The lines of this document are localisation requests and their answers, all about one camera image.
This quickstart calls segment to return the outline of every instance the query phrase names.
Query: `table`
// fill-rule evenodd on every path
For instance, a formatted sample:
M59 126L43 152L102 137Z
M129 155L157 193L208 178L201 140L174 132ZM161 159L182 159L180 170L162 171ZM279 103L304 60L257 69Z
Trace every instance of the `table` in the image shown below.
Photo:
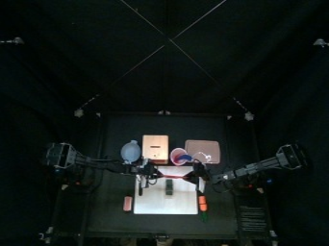
M121 148L132 139L142 144L144 135L168 135L170 151L177 147L184 148L188 139L220 142L221 163L209 164L215 174L259 160L252 122L241 116L109 114L104 117L98 146L102 158L121 159ZM81 230L79 237L170 236L173 238L237 239L243 236L239 233L241 224L237 218L237 212L240 212L237 198L231 192L217 193L217 191L227 191L225 187L207 186L209 221L205 223L200 214L125 212L124 198L126 195L134 195L136 177L108 171L102 172L102 176L102 184L89 195L82 209L83 226L74 230L66 228L70 232Z

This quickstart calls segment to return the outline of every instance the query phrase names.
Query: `cardboard box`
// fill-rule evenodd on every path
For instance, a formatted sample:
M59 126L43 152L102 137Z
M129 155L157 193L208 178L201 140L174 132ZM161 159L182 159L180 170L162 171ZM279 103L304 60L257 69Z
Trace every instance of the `cardboard box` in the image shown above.
M144 135L144 157L156 164L169 163L168 135Z

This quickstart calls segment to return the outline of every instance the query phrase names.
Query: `orange object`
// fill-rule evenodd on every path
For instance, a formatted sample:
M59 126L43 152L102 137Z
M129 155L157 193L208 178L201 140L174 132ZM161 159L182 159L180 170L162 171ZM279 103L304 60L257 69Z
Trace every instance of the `orange object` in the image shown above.
M208 204L201 204L201 211L208 211Z
M124 210L130 211L132 210L132 205L133 205L133 197L126 196L125 197L125 203L124 203Z
M208 201L207 201L207 196L200 196L200 207L201 211L208 211Z

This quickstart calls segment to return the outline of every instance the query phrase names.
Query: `red object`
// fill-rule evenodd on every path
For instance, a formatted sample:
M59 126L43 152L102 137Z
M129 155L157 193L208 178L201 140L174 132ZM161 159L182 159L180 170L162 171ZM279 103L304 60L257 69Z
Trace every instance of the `red object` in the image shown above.
M125 197L125 203L124 203L124 210L125 211L132 211L132 205L133 205L133 197L126 196Z

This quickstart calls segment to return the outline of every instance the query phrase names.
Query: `light fixture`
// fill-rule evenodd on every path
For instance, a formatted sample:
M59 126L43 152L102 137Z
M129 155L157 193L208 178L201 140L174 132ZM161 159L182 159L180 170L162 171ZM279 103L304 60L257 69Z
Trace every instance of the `light fixture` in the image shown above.
M324 48L326 45L329 46L329 43L326 42L323 38L319 38L314 45L322 45L322 47Z
M7 44L7 43L14 43L15 45L18 45L18 44L25 44L25 41L21 37L17 37L14 40L0 40L0 44Z

